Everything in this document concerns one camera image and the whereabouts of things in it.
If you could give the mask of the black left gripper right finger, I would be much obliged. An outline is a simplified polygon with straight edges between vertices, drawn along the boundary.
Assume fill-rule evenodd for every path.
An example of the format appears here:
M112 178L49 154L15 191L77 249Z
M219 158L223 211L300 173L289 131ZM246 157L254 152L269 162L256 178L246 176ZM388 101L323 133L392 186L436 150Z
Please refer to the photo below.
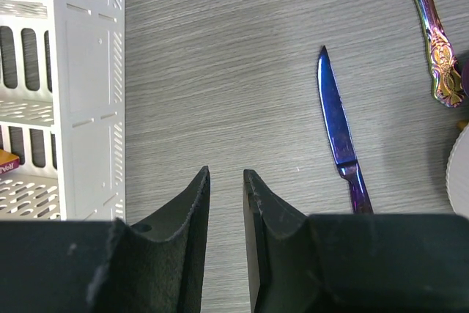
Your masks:
M253 312L466 312L468 220L305 215L243 172Z

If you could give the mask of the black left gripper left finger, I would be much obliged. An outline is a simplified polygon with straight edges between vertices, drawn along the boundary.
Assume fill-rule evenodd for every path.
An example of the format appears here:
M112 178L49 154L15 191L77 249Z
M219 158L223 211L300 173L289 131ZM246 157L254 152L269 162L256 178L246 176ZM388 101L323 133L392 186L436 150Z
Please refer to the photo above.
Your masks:
M210 172L134 225L1 223L3 312L198 312Z

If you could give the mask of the white round divided container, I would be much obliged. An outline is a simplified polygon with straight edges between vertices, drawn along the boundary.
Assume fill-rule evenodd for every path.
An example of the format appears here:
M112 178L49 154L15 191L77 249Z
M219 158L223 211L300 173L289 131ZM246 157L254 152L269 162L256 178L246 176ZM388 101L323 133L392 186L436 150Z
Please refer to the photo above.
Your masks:
M458 136L446 168L446 191L453 211L468 218L468 127Z

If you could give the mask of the gold spoon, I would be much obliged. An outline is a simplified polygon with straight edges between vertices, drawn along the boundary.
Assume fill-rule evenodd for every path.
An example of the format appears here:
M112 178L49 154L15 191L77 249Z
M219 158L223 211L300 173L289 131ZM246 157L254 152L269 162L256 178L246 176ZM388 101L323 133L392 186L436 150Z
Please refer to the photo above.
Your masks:
M466 126L469 124L469 121L468 120L460 120L458 123L457 123L457 127L460 131L463 131Z

